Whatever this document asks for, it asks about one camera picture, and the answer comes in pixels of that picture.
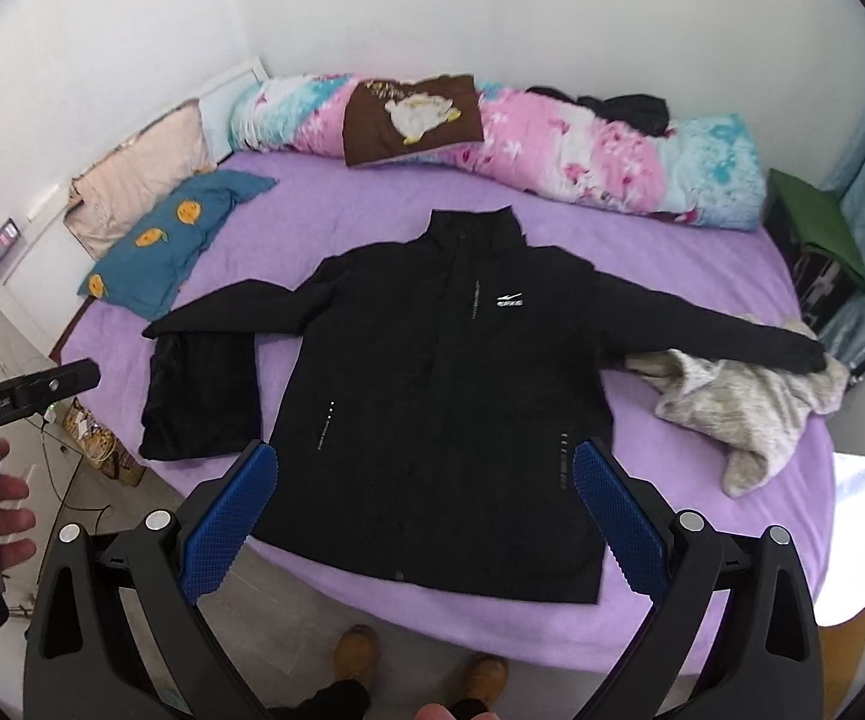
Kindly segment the person's left hand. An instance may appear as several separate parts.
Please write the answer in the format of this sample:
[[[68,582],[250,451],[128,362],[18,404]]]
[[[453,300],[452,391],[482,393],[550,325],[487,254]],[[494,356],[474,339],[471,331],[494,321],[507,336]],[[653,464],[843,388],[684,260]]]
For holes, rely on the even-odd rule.
[[[0,460],[11,452],[9,440],[0,437]],[[27,481],[0,473],[0,566],[2,572],[30,561],[37,545],[25,536],[37,525],[37,517],[22,502],[30,496]]]

